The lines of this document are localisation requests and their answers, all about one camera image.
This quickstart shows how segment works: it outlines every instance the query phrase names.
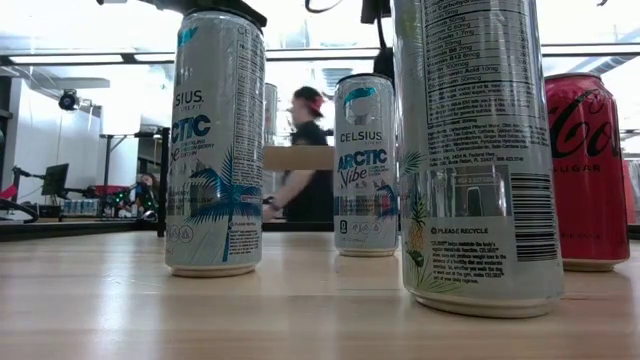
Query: coca-cola logo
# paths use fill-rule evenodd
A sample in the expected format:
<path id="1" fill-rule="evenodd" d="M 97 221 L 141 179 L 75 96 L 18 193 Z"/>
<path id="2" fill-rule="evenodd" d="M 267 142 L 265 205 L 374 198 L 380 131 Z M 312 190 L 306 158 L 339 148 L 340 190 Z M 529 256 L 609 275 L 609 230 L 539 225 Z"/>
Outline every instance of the coca-cola logo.
<path id="1" fill-rule="evenodd" d="M 555 116 L 555 121 L 549 129 L 551 154 L 554 159 L 571 156 L 583 146 L 589 157 L 599 156 L 607 148 L 611 149 L 614 157 L 620 156 L 620 135 L 614 121 L 607 119 L 602 124 L 596 125 L 597 127 L 585 121 L 588 120 L 585 116 L 577 122 L 569 121 L 578 110 L 591 116 L 599 114 L 605 109 L 608 97 L 609 94 L 600 89 L 587 90 L 564 109 L 558 106 L 549 108 L 549 117 Z"/>

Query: white wall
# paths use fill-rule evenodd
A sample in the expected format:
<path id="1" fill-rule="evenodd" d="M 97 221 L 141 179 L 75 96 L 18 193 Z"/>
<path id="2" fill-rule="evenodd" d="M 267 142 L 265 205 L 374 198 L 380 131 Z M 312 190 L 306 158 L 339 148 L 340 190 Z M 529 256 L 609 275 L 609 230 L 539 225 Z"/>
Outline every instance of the white wall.
<path id="1" fill-rule="evenodd" d="M 14 79 L 12 87 L 14 119 L 10 120 L 7 134 L 11 139 L 7 147 L 11 149 L 5 158 L 3 188 L 12 182 L 14 165 L 33 174 L 44 174 L 48 166 L 63 163 L 69 163 L 66 187 L 95 185 L 100 118 L 89 118 L 82 111 L 64 112 L 56 100 L 31 90 L 24 80 Z M 19 202 L 44 203 L 41 186 L 40 179 L 21 178 Z"/>

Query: table surface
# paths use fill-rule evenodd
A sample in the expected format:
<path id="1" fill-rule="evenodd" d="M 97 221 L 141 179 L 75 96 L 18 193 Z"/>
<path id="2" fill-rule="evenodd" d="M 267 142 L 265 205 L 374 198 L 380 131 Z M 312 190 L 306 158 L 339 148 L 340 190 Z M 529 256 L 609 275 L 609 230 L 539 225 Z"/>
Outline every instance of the table surface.
<path id="1" fill-rule="evenodd" d="M 443 313 L 400 259 L 344 258 L 332 234 L 265 233 L 258 271 L 169 275 L 151 232 L 0 243 L 0 358 L 639 359 L 640 244 L 612 273 L 567 273 L 550 315 Z"/>

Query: coca-cola can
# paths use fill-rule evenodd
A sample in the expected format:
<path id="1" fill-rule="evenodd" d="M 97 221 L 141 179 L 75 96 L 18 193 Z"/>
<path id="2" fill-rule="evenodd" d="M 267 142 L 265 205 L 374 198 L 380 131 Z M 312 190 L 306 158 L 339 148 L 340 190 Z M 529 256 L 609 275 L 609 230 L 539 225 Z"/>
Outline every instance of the coca-cola can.
<path id="1" fill-rule="evenodd" d="M 610 271 L 629 258 L 616 102 L 595 74 L 545 80 L 564 268 Z"/>

